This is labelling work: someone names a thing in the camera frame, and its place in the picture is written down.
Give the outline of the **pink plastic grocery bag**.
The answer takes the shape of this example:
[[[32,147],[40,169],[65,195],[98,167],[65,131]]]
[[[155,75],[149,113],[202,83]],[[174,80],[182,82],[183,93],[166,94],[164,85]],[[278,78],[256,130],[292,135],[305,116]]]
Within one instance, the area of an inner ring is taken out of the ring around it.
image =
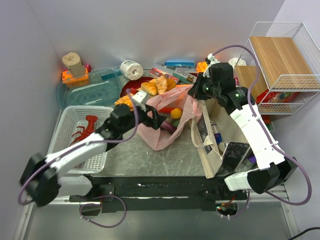
[[[163,108],[181,109],[182,115],[179,118],[179,123],[174,126],[169,122],[169,117],[165,117],[165,121],[157,130],[152,127],[147,127],[140,124],[137,129],[137,134],[155,151],[163,150],[168,147],[176,138],[178,138],[184,126],[190,121],[198,121],[202,116],[202,108],[200,104],[188,95],[188,91],[192,85],[176,86],[170,91],[151,97],[147,104],[154,107],[157,111]]]

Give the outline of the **beige canvas tote bag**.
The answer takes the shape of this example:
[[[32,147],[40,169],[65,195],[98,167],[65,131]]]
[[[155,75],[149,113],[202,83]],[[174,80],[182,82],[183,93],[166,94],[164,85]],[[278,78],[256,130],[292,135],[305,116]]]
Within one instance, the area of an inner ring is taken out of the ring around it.
[[[197,109],[201,116],[190,121],[191,139],[205,177],[226,177],[246,171],[242,163],[253,152],[239,126],[215,99],[199,101]]]

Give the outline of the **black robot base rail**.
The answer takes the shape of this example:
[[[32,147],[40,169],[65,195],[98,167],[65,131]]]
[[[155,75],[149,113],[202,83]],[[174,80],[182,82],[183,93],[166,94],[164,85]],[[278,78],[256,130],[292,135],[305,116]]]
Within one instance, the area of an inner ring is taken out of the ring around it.
[[[91,176],[93,188],[69,201],[102,204],[103,213],[128,211],[215,211],[217,201],[246,200],[244,190],[230,191],[222,177],[204,176]]]

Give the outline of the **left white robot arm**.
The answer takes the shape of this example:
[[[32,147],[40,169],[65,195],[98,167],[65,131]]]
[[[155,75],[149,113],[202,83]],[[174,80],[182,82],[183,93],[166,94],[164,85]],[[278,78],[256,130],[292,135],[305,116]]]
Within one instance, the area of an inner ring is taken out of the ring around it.
[[[86,160],[105,153],[126,139],[128,131],[137,131],[139,124],[159,129],[166,117],[149,105],[134,106],[133,110],[125,104],[117,105],[104,123],[84,140],[59,152],[42,156],[33,155],[20,178],[21,191],[18,202],[28,204],[22,198],[27,193],[37,206],[43,207],[57,197],[85,196],[92,189],[88,177],[67,177],[66,173]]]

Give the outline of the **toy carrot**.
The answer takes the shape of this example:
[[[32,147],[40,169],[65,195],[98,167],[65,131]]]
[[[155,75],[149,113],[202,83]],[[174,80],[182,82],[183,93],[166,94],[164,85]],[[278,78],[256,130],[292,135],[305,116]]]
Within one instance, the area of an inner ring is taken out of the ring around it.
[[[173,109],[174,108],[172,108],[172,107],[164,107],[164,108],[158,110],[158,112],[161,114],[170,114]]]

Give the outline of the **yellow lemon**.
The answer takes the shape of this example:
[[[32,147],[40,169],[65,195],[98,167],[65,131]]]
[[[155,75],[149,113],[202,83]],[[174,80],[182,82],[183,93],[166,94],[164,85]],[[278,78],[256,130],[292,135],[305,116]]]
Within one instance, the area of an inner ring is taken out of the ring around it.
[[[180,108],[174,108],[171,112],[170,112],[170,116],[177,120],[177,119],[180,119],[181,116],[182,116],[183,112]]]

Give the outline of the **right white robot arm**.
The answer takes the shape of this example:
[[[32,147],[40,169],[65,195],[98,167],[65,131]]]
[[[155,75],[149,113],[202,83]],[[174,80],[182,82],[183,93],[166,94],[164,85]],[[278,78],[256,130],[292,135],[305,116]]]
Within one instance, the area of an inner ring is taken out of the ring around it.
[[[255,99],[246,87],[236,86],[229,63],[214,63],[200,72],[188,95],[197,100],[216,99],[251,147],[257,168],[226,177],[224,182],[230,191],[251,189],[263,194],[283,184],[297,169],[293,161],[275,150],[278,144],[262,121]]]

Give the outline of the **Red Bull can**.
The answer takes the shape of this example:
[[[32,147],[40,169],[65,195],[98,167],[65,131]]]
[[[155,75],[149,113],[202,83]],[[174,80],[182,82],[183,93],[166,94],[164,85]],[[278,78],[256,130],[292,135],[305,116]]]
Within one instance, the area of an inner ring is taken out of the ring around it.
[[[219,132],[218,132],[218,133],[215,133],[215,134],[214,134],[214,137],[215,137],[216,143],[217,143],[218,145],[223,141],[222,135],[221,135]]]

